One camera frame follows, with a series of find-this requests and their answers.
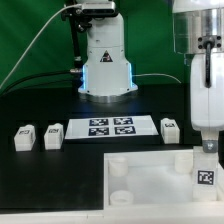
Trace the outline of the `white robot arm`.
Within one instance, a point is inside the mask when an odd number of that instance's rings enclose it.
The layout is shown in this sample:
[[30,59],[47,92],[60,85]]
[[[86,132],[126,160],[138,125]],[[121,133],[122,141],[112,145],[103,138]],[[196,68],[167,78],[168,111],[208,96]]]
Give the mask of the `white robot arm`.
[[[81,94],[101,102],[135,91],[124,55],[123,18],[111,0],[79,0],[89,19]],[[173,0],[174,49],[191,55],[191,124],[206,153],[218,151],[224,130],[224,0]]]

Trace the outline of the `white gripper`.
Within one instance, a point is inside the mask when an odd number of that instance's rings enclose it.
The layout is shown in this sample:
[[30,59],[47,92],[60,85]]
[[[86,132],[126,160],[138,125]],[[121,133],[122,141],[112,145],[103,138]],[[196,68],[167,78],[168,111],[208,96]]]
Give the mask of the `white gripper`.
[[224,53],[211,55],[211,87],[205,86],[205,56],[195,55],[191,63],[191,123],[201,131],[205,153],[218,152],[217,131],[224,130]]

